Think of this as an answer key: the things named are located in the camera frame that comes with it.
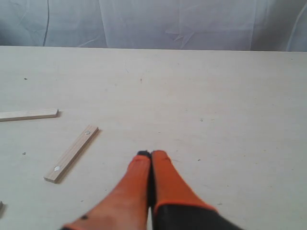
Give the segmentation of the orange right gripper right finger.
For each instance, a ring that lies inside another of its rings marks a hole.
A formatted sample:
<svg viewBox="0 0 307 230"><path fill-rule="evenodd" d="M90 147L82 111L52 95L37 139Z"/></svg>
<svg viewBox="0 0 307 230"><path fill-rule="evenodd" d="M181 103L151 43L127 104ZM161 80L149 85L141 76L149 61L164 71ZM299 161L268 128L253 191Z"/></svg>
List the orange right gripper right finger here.
<svg viewBox="0 0 307 230"><path fill-rule="evenodd" d="M240 230L202 201L179 175L165 151L152 152L155 230Z"/></svg>

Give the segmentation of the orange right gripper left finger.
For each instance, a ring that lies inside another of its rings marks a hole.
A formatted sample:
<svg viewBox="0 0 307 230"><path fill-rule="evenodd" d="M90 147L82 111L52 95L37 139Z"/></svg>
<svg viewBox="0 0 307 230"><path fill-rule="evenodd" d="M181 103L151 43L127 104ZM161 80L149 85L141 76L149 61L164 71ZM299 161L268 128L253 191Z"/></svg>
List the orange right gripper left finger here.
<svg viewBox="0 0 307 230"><path fill-rule="evenodd" d="M115 188L94 208L64 230L145 230L151 155L139 151Z"/></svg>

